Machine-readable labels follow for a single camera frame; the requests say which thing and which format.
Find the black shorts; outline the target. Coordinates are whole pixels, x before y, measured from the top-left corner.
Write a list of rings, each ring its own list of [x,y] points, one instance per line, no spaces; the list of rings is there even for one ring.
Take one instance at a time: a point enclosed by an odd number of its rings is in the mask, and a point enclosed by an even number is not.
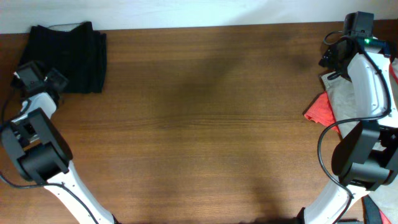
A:
[[[107,36],[84,22],[70,31],[44,26],[30,29],[19,65],[38,62],[45,71],[56,69],[69,83],[65,93],[101,93],[107,69]]]

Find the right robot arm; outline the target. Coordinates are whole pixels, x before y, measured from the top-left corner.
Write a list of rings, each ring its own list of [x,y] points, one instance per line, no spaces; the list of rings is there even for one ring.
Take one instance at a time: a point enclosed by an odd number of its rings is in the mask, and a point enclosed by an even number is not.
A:
[[[343,36],[351,60],[347,66],[357,104],[357,116],[327,126],[317,143],[317,157],[329,182],[298,214],[299,223],[338,223],[361,198],[397,177],[397,106],[389,71],[392,51],[386,41]],[[335,126],[354,128],[333,151],[331,171],[322,160],[322,141]]]

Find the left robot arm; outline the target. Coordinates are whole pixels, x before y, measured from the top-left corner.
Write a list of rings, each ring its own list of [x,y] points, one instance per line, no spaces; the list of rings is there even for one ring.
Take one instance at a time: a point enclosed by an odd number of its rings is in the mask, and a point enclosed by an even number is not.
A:
[[[12,84],[24,97],[22,108],[2,121],[1,144],[28,181],[25,189],[45,188],[79,223],[117,223],[80,179],[69,145],[50,120],[67,83],[55,69],[44,73],[34,65],[18,68]]]

